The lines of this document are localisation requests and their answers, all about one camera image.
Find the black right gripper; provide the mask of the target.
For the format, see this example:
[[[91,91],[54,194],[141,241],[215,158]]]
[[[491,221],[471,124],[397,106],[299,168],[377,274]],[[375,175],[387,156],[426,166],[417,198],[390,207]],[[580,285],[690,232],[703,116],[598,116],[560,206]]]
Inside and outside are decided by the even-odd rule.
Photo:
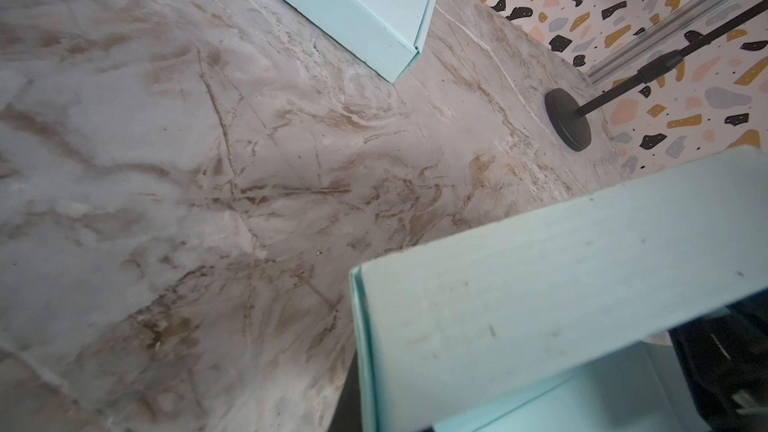
[[[711,430],[767,429],[765,290],[669,334],[696,412]]]

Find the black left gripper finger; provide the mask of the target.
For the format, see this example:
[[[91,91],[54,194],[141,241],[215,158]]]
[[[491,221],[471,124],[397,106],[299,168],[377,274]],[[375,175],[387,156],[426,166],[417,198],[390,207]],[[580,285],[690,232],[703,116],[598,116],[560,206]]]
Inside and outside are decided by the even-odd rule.
[[[355,354],[327,428],[328,432],[362,432],[358,354]]]

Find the mint box sheets stack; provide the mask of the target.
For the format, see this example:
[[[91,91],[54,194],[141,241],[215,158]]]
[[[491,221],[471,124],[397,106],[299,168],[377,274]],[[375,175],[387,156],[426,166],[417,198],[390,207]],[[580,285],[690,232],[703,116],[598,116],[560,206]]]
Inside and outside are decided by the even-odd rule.
[[[362,427],[422,431],[767,287],[740,146],[351,271]]]

